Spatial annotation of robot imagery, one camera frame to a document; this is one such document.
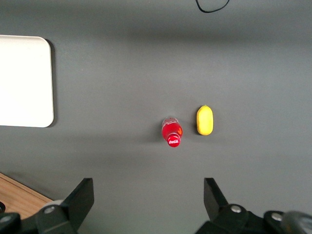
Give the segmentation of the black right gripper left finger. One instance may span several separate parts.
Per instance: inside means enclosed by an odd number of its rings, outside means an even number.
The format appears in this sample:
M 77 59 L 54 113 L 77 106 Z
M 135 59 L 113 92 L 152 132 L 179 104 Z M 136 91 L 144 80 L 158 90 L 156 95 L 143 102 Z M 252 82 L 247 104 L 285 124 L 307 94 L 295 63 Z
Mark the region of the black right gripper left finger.
M 77 234 L 93 204 L 93 179 L 84 178 L 63 201 L 53 201 L 35 215 L 38 233 Z

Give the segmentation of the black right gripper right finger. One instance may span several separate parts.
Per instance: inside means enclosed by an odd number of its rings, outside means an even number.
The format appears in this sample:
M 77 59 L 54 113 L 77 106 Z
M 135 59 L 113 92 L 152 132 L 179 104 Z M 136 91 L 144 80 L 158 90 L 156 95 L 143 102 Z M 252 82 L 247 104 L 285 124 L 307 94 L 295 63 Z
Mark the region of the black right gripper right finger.
M 209 220 L 197 234 L 265 234 L 263 219 L 240 205 L 230 204 L 213 178 L 204 179 L 204 206 Z

